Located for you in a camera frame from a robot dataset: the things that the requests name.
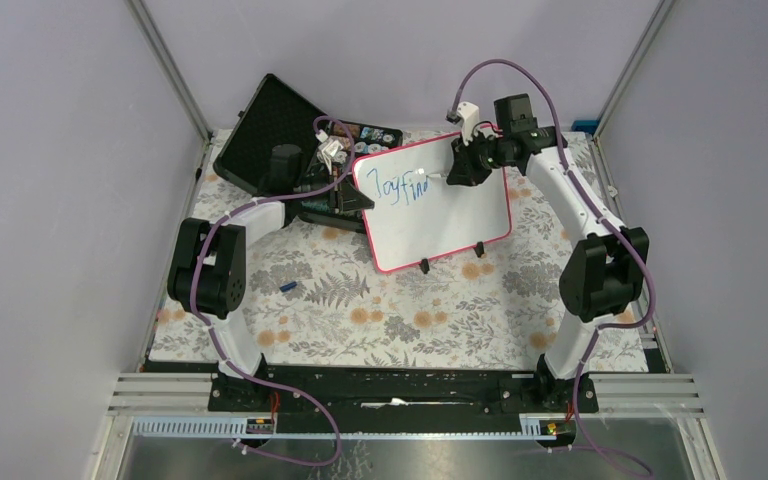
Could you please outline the pink framed whiteboard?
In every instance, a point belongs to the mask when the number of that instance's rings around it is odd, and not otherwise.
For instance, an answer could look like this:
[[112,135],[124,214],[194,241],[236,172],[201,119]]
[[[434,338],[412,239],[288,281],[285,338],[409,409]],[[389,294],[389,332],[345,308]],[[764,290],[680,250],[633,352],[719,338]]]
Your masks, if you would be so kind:
[[507,237],[513,228],[507,181],[494,171],[479,186],[450,186],[446,174],[457,133],[411,143],[356,161],[355,186],[375,202],[363,210],[373,264],[381,273],[416,266]]

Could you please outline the blue marker cap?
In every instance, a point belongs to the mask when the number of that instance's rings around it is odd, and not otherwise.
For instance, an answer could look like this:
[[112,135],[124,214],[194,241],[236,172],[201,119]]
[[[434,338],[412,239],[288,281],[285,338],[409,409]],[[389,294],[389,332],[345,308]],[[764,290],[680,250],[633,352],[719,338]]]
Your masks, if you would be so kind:
[[279,287],[279,291],[282,292],[282,293],[286,293],[286,292],[289,292],[289,291],[293,290],[296,287],[297,287],[297,283],[296,282],[289,282],[287,284],[281,285]]

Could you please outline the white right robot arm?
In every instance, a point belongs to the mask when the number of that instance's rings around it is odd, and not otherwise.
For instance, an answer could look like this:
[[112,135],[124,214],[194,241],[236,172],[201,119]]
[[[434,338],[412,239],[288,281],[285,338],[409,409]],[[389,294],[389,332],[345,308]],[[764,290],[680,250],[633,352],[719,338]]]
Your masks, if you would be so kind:
[[460,135],[452,143],[454,164],[446,182],[476,187],[496,170],[515,168],[542,193],[569,235],[572,253],[559,279],[565,313],[539,363],[547,376],[533,386],[537,405],[557,412],[573,398],[569,380],[584,369],[598,329],[642,293],[649,239],[598,198],[571,163],[563,135],[554,126],[539,126],[528,95],[499,99],[494,110],[494,123],[484,121],[470,102],[459,101],[449,111],[447,119],[459,125]]

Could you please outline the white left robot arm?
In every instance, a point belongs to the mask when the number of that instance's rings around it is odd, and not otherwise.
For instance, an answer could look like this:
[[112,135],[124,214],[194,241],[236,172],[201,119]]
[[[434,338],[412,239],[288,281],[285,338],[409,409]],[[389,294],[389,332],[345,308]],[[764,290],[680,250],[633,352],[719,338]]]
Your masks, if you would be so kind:
[[186,218],[176,240],[167,279],[169,297],[196,316],[218,356],[220,373],[235,378],[232,398],[248,411],[269,401],[263,354],[242,320],[233,320],[245,294],[247,249],[292,219],[288,207],[328,196],[345,184],[356,149],[328,138],[307,157],[294,145],[273,148],[269,170],[248,203],[215,221]]

